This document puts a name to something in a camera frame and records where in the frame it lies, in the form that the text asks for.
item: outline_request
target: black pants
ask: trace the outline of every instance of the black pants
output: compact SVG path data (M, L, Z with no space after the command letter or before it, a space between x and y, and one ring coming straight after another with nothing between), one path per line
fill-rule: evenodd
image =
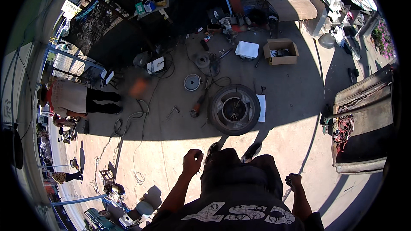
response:
M66 182L72 181L73 179L81 180L81 172L74 174L66 173Z
M89 89L87 88L87 97L85 102L85 111L86 112L101 112L104 114L116 114L119 113L121 107L116 104L105 104L100 105L94 102L97 101L120 101L121 96L115 92L104 92L101 90Z
M260 155L249 163L241 163L234 148L226 148L208 157L200 178L202 195L221 185L248 183L261 185L282 200L283 184L273 156Z

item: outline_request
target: sign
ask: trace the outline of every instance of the sign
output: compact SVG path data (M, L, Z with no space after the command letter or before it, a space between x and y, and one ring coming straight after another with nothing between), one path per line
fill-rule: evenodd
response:
M61 8L64 11L63 16L67 19L72 19L76 14L81 12L81 8L73 4L72 2L66 0L63 7Z

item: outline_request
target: open cardboard box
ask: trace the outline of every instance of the open cardboard box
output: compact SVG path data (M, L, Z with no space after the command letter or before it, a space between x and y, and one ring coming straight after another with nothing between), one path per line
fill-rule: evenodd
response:
M291 39L287 38L272 38L267 39L267 44L263 47L264 57L270 65L277 64L296 64L298 54L297 46ZM288 49L290 56L271 57L270 50Z

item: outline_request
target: pink flowers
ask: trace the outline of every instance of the pink flowers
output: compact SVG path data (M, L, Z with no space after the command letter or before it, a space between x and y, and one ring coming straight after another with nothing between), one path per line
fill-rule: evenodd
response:
M374 38L375 46L383 57L389 59L394 55L393 41L388 32L387 24L383 19L380 20L377 27L372 31L371 36Z

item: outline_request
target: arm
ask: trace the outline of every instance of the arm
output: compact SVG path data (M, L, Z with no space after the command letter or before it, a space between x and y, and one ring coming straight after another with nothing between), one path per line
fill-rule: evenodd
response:
M294 205L292 213L293 215L299 217L301 221L305 221L308 216L311 215L312 211L305 196L304 188L301 184L301 176L291 173L286 177L285 181L294 192Z
M67 110L67 115L68 116L71 116L71 117L83 117L83 118L85 118L85 114L80 114L80 113L78 113L78 112L74 112L74 111L70 111L70 110Z
M194 174L200 169L203 156L204 155L201 150L198 149L190 149L187 152L184 156L182 174L178 178L177 183L174 185L167 198L164 200L158 212L168 210L175 213L184 206L188 184Z

